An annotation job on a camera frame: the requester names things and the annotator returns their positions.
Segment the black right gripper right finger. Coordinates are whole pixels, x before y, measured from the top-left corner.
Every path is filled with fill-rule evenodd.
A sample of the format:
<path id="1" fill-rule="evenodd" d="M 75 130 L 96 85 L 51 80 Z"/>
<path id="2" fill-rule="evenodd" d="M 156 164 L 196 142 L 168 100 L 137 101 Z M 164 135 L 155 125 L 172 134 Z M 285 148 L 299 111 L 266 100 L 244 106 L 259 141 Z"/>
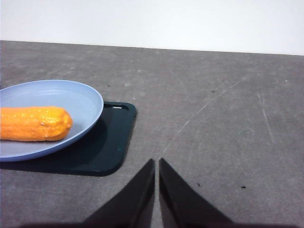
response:
<path id="1" fill-rule="evenodd" d="M 161 158 L 160 193 L 179 228 L 231 228 L 236 224 L 207 200 Z"/>

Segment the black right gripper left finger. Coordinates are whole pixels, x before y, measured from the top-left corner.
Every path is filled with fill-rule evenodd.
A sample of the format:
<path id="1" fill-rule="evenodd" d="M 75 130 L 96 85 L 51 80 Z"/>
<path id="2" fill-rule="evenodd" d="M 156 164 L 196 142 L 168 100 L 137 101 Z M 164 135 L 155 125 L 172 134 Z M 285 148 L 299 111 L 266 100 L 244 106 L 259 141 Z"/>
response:
<path id="1" fill-rule="evenodd" d="M 155 161 L 150 159 L 127 185 L 84 225 L 90 228 L 149 228 L 155 189 Z"/>

